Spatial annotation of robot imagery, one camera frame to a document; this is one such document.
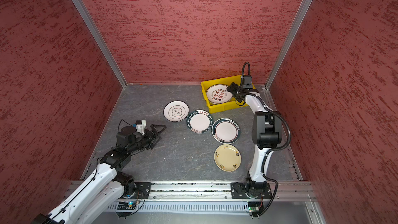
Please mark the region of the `cream yellow plate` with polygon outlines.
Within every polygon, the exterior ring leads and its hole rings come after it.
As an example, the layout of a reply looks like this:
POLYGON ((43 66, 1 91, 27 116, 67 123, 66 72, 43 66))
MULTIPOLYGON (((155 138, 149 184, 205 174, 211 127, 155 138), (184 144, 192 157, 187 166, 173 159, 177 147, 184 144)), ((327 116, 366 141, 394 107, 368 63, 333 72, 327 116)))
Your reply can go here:
POLYGON ((214 153, 217 167, 225 172, 236 171, 241 165, 241 154, 233 145, 220 145, 214 153))

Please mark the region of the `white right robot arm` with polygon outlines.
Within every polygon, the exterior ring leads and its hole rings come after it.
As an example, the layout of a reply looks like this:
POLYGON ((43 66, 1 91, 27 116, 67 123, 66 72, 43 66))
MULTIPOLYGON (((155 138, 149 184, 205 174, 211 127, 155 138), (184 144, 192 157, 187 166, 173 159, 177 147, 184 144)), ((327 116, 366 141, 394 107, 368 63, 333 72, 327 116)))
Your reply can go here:
POLYGON ((274 150, 282 141, 281 119, 264 102, 259 91, 253 87, 251 76, 241 75, 240 83, 231 83, 227 91, 232 93, 237 103, 247 104, 254 114, 251 137, 256 148, 245 182, 246 195, 255 198, 268 194, 267 170, 274 150))

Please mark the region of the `large white plate red characters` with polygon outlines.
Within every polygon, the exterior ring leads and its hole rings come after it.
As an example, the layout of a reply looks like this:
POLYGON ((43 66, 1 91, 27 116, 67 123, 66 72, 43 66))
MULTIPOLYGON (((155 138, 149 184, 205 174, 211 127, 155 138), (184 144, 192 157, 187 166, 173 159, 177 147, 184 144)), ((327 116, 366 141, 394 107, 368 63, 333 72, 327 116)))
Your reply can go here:
POLYGON ((217 84, 206 91, 206 96, 211 104, 223 104, 232 99, 233 95, 227 90, 228 86, 217 84))

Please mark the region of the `green rim hao shi plate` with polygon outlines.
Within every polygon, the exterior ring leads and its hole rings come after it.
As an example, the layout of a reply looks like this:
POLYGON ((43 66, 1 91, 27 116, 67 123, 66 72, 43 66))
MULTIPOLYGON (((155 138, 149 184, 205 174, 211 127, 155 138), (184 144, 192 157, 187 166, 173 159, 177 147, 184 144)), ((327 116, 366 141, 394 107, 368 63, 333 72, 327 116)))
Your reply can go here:
POLYGON ((188 129, 198 134, 209 131, 213 123, 212 115, 205 110, 195 110, 187 117, 188 129))

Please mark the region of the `white plate clover emblem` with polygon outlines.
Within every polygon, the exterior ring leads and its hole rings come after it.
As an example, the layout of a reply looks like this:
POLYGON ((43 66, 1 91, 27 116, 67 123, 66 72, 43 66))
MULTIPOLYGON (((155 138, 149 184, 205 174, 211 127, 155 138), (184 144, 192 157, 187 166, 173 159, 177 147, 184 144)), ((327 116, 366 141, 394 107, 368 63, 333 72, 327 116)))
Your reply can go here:
POLYGON ((189 106, 183 101, 172 101, 168 103, 163 110, 164 117, 170 122, 180 122, 184 120, 188 114, 189 106))

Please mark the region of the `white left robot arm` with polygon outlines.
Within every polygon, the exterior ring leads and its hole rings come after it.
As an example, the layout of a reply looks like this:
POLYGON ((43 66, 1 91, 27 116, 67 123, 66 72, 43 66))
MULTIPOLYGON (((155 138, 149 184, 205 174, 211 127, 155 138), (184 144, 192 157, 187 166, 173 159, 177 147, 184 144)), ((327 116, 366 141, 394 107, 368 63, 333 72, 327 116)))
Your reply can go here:
POLYGON ((165 125, 144 121, 123 127, 117 133, 116 146, 97 163, 93 173, 49 214, 38 214, 34 224, 91 224, 112 203, 120 198, 129 204, 144 203, 151 183, 136 183, 134 177, 122 173, 133 155, 154 149, 165 131, 165 125))

